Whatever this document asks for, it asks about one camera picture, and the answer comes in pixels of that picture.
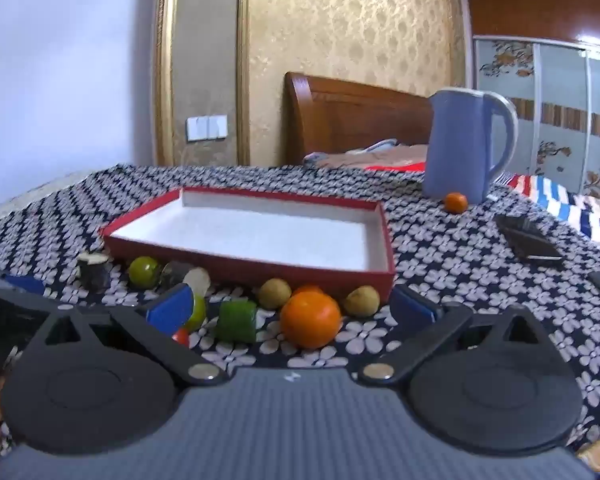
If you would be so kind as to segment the green tomato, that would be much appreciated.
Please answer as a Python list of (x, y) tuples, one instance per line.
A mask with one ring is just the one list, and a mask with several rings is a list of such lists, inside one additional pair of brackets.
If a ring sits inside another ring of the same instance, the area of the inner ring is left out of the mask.
[(160, 280), (160, 274), (160, 263), (148, 256), (135, 258), (128, 267), (130, 283), (140, 289), (154, 288)]
[(204, 296), (195, 294), (193, 298), (192, 314), (186, 321), (184, 327), (191, 334), (199, 330), (207, 318), (207, 304)]

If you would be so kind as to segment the tan longan fruit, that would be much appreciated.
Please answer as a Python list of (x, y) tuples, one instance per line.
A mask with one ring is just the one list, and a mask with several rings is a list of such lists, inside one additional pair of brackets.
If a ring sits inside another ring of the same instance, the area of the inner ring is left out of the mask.
[(277, 310), (290, 299), (292, 290), (288, 283), (280, 278), (267, 280), (258, 291), (259, 304), (266, 310)]
[(380, 307), (378, 291), (370, 285), (358, 287), (342, 300), (342, 307), (348, 315), (355, 318), (369, 318)]

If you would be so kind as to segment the red cherry tomato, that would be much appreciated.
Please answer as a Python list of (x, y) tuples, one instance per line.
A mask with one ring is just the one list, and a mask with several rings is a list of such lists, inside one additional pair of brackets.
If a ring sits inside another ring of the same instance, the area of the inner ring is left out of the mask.
[(179, 328), (172, 336), (172, 339), (185, 348), (189, 348), (189, 332), (185, 327)]
[(301, 294), (302, 292), (317, 292), (318, 294), (324, 294), (323, 289), (321, 289), (320, 286), (312, 285), (312, 284), (306, 284), (306, 285), (302, 285), (302, 286), (296, 288), (292, 292), (292, 296), (297, 295), (297, 294)]

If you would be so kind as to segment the large orange mandarin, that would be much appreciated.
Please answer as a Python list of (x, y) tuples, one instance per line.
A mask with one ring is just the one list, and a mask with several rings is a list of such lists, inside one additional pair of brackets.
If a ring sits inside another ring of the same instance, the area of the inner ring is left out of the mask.
[(280, 310), (280, 330), (294, 346), (314, 350), (335, 339), (340, 330), (341, 312), (335, 299), (306, 289), (295, 292)]

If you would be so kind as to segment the floral navy tablecloth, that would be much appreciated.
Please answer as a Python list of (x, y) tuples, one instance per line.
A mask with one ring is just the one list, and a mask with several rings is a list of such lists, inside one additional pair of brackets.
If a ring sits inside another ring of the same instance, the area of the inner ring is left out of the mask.
[[(527, 307), (570, 365), (583, 405), (569, 440), (578, 450), (600, 438), (600, 248), (548, 211), (497, 185), (480, 206), (448, 214), (420, 194), (419, 177), (396, 172), (303, 167), (115, 166), (0, 219), (0, 272), (31, 275), (47, 296), (72, 304), (138, 306), (152, 292), (133, 287), (117, 262), (109, 287), (83, 288), (76, 258), (102, 249), (99, 230), (125, 212), (181, 186), (243, 188), (373, 200), (388, 219), (396, 279), (432, 302), (456, 301), (481, 313)], [(558, 268), (521, 262), (498, 232), (498, 214), (536, 222), (564, 256)]]

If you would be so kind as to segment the black smartphone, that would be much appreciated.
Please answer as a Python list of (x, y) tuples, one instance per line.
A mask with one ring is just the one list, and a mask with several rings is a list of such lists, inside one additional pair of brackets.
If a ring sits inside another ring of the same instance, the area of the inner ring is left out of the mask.
[(564, 262), (562, 254), (530, 219), (499, 214), (494, 221), (521, 261), (537, 266), (560, 266)]

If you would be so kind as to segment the small orange by pitcher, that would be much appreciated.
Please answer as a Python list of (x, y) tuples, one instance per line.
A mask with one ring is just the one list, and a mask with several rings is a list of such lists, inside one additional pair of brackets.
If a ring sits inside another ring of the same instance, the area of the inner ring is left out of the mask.
[(449, 214), (462, 214), (468, 209), (469, 203), (464, 194), (452, 192), (445, 196), (443, 206)]

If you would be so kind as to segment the red shallow cardboard tray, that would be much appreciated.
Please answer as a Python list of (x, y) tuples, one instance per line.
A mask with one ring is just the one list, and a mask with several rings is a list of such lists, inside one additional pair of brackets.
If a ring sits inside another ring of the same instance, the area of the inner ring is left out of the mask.
[(111, 255), (188, 262), (217, 282), (258, 287), (280, 278), (335, 298), (372, 286), (387, 299), (396, 276), (381, 204), (238, 188), (186, 186), (100, 230)]

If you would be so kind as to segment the blue ceramic pitcher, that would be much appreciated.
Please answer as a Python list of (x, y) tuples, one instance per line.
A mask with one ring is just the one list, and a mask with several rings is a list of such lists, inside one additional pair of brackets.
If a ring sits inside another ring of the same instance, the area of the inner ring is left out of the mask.
[[(519, 126), (513, 103), (492, 91), (446, 87), (430, 96), (434, 112), (422, 192), (433, 200), (460, 193), (477, 205), (504, 171), (516, 148)], [(505, 124), (505, 145), (492, 159), (492, 119)]]

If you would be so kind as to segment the wooden bed headboard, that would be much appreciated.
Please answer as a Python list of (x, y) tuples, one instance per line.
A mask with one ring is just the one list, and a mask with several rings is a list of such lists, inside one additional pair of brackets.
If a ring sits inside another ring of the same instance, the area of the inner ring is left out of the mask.
[(429, 142), (429, 100), (370, 84), (288, 72), (284, 81), (283, 156), (298, 165), (314, 152), (338, 154), (396, 139)]

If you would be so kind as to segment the wardrobe with sliding doors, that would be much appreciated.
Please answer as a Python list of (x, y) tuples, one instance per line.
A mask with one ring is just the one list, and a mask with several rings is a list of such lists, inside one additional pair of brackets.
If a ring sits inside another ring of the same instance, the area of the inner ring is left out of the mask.
[(516, 108), (507, 171), (600, 198), (600, 0), (468, 0), (475, 86)]

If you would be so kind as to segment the white wall switch panel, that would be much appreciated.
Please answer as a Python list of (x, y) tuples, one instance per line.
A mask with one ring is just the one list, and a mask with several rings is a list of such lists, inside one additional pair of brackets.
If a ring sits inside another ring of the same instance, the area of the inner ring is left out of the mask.
[(185, 128), (187, 142), (222, 140), (228, 135), (228, 118), (226, 115), (189, 117)]

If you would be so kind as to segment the gold picture frame moulding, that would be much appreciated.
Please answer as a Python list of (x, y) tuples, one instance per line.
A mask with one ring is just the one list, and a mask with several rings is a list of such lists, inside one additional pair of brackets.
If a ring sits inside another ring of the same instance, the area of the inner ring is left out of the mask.
[[(156, 0), (152, 97), (157, 164), (249, 164), (249, 0)], [(213, 115), (227, 137), (187, 142), (186, 119)]]

